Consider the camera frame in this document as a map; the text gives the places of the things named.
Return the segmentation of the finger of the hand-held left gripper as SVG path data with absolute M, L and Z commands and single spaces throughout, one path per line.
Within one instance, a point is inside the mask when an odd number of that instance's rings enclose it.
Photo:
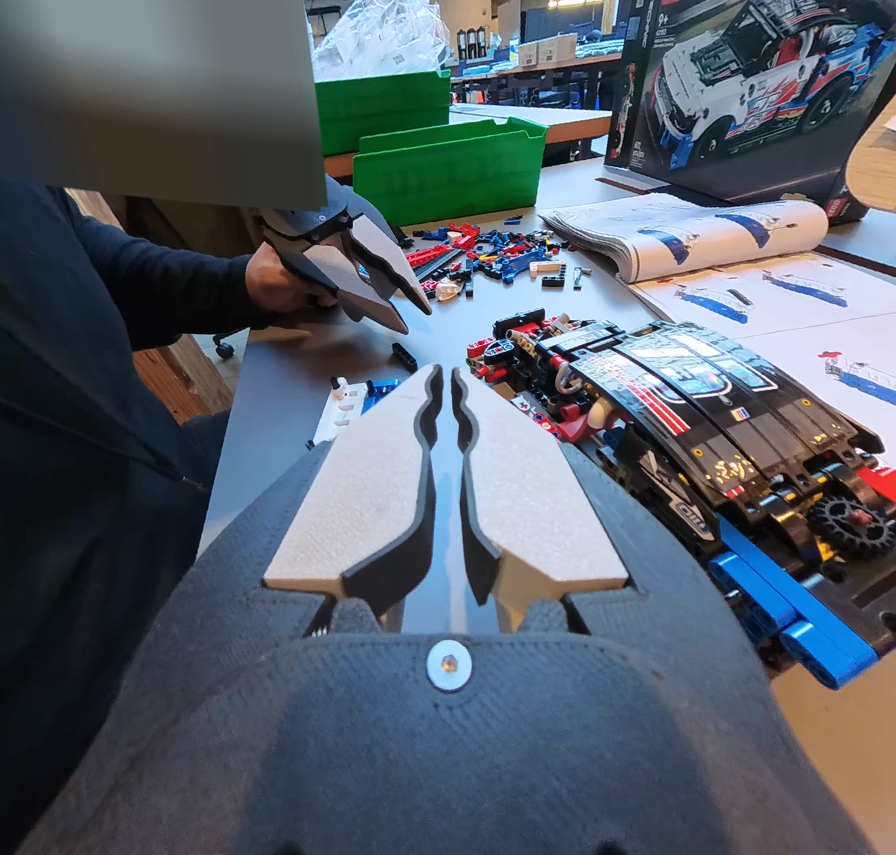
M 365 216 L 358 216 L 349 228 L 352 255 L 364 267 L 377 293 L 389 299 L 399 290 L 426 315 L 432 308 L 420 281 L 397 243 Z
M 398 334 L 408 334 L 407 323 L 391 301 L 364 281 L 352 262 L 332 245 L 313 245 L 307 258 L 335 286 L 335 297 L 346 315 L 358 322 L 369 318 Z

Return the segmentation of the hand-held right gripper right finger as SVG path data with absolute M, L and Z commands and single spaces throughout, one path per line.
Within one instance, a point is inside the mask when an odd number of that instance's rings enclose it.
M 539 600 L 620 590 L 629 574 L 554 435 L 468 375 L 452 371 L 462 451 L 465 567 L 502 632 Z

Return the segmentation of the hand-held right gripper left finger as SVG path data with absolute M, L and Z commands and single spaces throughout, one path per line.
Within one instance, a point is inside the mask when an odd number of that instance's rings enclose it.
M 386 614 L 431 567 L 431 448 L 442 367 L 428 364 L 325 448 L 263 581 L 281 591 L 365 601 Z

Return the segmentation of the blue and white brick assembly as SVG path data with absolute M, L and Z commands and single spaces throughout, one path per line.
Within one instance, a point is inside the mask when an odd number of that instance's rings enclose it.
M 368 379 L 360 383 L 349 383 L 342 377 L 330 378 L 330 392 L 315 435 L 307 442 L 308 450 L 335 439 L 361 415 L 394 391 L 399 383 L 400 379 Z

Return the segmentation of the pile of toy bricks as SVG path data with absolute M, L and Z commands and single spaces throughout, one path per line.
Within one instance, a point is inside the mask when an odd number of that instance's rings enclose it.
M 433 302 L 448 303 L 461 296 L 471 299 L 478 275 L 511 286 L 527 274 L 541 279 L 543 288 L 563 289 L 566 258 L 575 246 L 548 231 L 524 232 L 521 221 L 517 214 L 492 230 L 449 223 L 413 231 L 399 244 L 411 246 L 406 259 L 424 295 Z

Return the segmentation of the person's left forearm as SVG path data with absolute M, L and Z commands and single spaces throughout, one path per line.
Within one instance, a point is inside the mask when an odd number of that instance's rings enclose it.
M 57 194 L 134 351 L 171 345 L 181 334 L 262 328 L 274 320 L 249 297 L 248 256 L 222 259 L 155 245 L 83 215 L 63 189 Z

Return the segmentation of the grey desk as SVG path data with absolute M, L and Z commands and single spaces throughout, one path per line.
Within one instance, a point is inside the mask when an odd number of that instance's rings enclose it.
M 558 308 L 580 318 L 610 320 L 635 329 L 654 318 L 616 278 L 608 259 L 585 254 L 570 261 L 591 266 L 581 290 L 541 289 L 523 276 L 504 286 L 478 274 L 474 295 L 435 305 L 423 315 L 402 298 L 394 304 L 409 326 L 404 347 L 420 365 L 442 365 L 445 394 L 432 453 L 437 508 L 434 555 L 425 580 L 405 601 L 402 631 L 459 634 L 497 632 L 496 609 L 478 606 L 469 589 L 458 505 L 462 455 L 451 398 L 451 370 L 466 345 L 492 323 L 523 309 Z M 391 363 L 391 331 L 338 318 L 308 324 L 309 334 L 270 328 L 237 336 L 244 346 L 225 371 L 239 371 L 234 404 L 199 546 L 202 554 L 224 529 L 307 451 L 331 377 L 348 381 L 405 378 Z M 894 658 L 869 670 L 842 692 L 821 687 L 802 669 L 773 683 L 800 744 L 879 853 L 894 853 Z

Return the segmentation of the person's left hand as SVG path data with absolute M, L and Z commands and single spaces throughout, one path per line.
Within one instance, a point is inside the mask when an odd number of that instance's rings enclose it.
M 291 315 L 305 308 L 332 308 L 327 290 L 291 273 L 268 243 L 261 244 L 245 267 L 245 287 L 254 305 L 268 313 Z

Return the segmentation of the green plastic bin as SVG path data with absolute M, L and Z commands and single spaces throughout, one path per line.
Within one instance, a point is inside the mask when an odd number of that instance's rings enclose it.
M 482 119 L 362 137 L 354 191 L 411 225 L 535 204 L 547 128 Z
M 315 83 L 322 154 L 353 154 L 362 137 L 448 123 L 451 73 L 430 71 Z

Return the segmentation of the partly built toy brick car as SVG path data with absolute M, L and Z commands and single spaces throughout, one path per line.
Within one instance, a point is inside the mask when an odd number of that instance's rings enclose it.
M 472 375 L 577 446 L 728 599 L 773 674 L 838 690 L 894 652 L 894 468 L 880 437 L 696 323 L 494 323 Z

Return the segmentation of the clear plastic bags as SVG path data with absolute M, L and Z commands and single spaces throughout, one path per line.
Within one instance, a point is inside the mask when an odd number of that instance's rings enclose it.
M 430 0 L 354 0 L 312 52 L 316 83 L 439 71 L 450 32 Z

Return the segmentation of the long wooden workbench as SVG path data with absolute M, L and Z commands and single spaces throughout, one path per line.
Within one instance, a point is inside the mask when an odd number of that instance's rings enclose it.
M 583 110 L 600 109 L 601 83 L 611 80 L 621 66 L 621 52 L 577 56 L 558 64 L 513 67 L 495 71 L 452 77 L 451 91 L 457 102 L 468 102 L 468 96 L 479 92 L 488 105 L 507 104 L 532 106 L 537 92 L 569 90 L 578 98 Z

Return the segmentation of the row of cardboard boxes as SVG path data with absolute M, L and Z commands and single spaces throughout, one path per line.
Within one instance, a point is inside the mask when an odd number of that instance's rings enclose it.
M 518 67 L 557 65 L 576 58 L 578 34 L 566 32 L 543 40 L 522 43 L 517 51 Z

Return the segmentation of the person's dark jacket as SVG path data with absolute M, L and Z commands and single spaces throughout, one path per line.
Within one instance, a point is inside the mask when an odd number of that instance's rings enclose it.
M 137 373 L 57 191 L 2 181 L 2 853 L 104 723 L 215 473 Z

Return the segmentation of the instruction booklet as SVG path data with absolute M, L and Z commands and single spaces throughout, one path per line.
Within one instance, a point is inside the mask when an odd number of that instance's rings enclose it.
M 662 319 L 742 343 L 875 432 L 894 467 L 894 281 L 818 252 L 828 222 L 817 205 L 701 207 L 655 192 L 540 217 L 610 257 Z

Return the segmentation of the toy car set box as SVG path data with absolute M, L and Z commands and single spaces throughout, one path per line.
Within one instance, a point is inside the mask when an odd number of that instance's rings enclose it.
M 894 94 L 894 49 L 895 0 L 633 0 L 605 165 L 860 220 L 844 168 Z

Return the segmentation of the round wooden board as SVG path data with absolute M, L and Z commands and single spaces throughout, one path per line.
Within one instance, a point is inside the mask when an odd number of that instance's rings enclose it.
M 867 207 L 895 212 L 895 98 L 862 134 L 847 161 L 847 188 Z

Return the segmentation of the wooden bench frame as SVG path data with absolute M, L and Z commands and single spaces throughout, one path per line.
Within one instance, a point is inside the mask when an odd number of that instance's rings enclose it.
M 170 346 L 136 351 L 133 364 L 143 383 L 180 424 L 232 407 L 233 394 L 218 368 L 189 334 Z

